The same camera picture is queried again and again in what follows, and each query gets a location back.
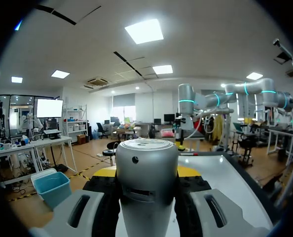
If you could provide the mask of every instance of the person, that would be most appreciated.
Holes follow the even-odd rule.
[[[116,122],[113,124],[114,127],[119,127],[120,126],[120,122],[119,119],[116,119]]]

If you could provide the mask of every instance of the white screen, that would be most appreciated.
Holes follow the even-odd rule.
[[[37,118],[60,118],[62,117],[63,100],[38,99]]]

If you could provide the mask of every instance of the stool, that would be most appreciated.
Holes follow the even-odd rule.
[[[116,155],[116,148],[120,144],[121,141],[109,142],[107,144],[107,150],[103,150],[103,155],[106,157],[110,157],[110,165],[113,166],[112,157]]]
[[[110,157],[110,166],[113,166],[112,157],[116,155],[116,149],[103,150],[103,156]]]

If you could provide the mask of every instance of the ceiling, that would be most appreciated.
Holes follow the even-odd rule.
[[[41,5],[76,24],[34,9],[2,55],[0,88],[85,90],[89,79],[103,77],[111,86],[123,85],[121,93],[136,92],[139,83],[139,92],[149,91],[148,85],[177,89],[185,82],[220,89],[221,83],[248,80],[251,72],[273,78],[277,89],[284,89],[287,79],[293,83],[285,76],[291,64],[273,60],[280,53],[272,45],[275,38],[290,44],[253,0],[48,0]],[[164,40],[135,44],[124,28],[154,18]],[[152,67],[160,65],[172,65],[173,73],[155,75]],[[52,78],[55,70],[70,75]],[[11,76],[23,77],[23,83],[11,83]],[[96,93],[106,96],[110,90]]]

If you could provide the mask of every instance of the teal light ring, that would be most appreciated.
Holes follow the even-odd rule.
[[[219,96],[217,95],[217,94],[215,94],[214,93],[214,95],[217,97],[217,99],[218,99],[218,104],[217,104],[217,106],[219,106],[220,105],[220,98],[219,98]]]
[[[284,105],[283,109],[284,109],[285,107],[287,107],[287,96],[286,96],[285,93],[284,93],[284,96],[285,96],[285,105]]]
[[[246,89],[246,82],[244,83],[244,90],[245,90],[245,93],[246,93],[247,95],[249,95],[249,94],[247,93],[247,89]]]
[[[179,102],[191,102],[191,103],[195,103],[193,100],[180,100]]]
[[[276,91],[273,91],[273,90],[263,90],[261,93],[276,93]]]

